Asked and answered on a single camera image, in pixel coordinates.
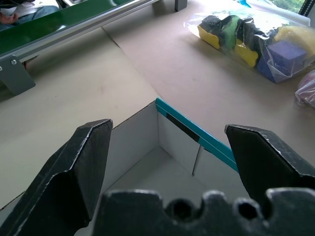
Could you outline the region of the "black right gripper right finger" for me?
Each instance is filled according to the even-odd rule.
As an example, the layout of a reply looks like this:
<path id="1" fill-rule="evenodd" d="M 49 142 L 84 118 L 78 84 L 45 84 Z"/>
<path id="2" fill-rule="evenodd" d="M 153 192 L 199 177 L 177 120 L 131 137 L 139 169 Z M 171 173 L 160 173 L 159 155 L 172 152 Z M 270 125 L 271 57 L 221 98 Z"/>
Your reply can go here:
<path id="1" fill-rule="evenodd" d="M 259 204 L 271 188 L 314 189 L 314 167 L 274 132 L 228 124 L 225 134 L 243 186 Z"/>

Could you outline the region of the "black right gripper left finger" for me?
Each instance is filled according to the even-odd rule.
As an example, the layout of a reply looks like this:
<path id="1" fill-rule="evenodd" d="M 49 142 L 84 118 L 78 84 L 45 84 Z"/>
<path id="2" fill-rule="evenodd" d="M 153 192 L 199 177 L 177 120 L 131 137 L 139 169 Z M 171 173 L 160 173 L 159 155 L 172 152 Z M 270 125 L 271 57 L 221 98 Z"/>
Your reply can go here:
<path id="1" fill-rule="evenodd" d="M 88 122 L 44 164 L 0 227 L 2 236 L 72 236 L 91 222 L 102 188 L 111 119 Z"/>

